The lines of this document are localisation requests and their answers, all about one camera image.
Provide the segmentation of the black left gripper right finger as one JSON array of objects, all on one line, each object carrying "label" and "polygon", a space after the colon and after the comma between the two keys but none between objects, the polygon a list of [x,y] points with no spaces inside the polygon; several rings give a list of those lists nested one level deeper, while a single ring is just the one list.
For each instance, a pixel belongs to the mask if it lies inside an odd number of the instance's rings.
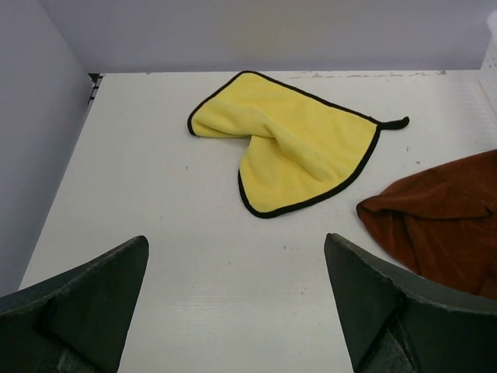
[{"label": "black left gripper right finger", "polygon": [[337,233],[324,245],[355,372],[494,372],[496,302],[426,280]]}]

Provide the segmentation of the yellow microfiber towel black trim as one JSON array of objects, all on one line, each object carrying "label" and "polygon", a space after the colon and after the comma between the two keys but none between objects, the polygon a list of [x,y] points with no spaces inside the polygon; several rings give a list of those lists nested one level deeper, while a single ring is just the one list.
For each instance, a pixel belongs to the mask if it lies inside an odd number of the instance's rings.
[{"label": "yellow microfiber towel black trim", "polygon": [[380,121],[257,71],[241,71],[189,115],[200,138],[248,138],[238,167],[245,207],[275,218],[341,193],[361,174],[382,131],[409,118]]}]

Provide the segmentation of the brown microfiber towel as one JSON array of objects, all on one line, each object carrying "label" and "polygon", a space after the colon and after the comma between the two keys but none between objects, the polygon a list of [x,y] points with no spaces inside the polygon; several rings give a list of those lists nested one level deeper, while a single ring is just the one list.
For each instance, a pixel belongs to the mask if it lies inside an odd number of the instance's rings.
[{"label": "brown microfiber towel", "polygon": [[496,297],[496,152],[427,169],[362,200],[376,243],[412,272],[458,291]]}]

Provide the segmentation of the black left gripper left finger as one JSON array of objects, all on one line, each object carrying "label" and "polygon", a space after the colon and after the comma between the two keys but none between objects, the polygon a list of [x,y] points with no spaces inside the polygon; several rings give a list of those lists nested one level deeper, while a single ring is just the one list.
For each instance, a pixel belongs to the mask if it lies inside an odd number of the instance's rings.
[{"label": "black left gripper left finger", "polygon": [[3,372],[116,372],[149,257],[140,235],[1,298]]}]

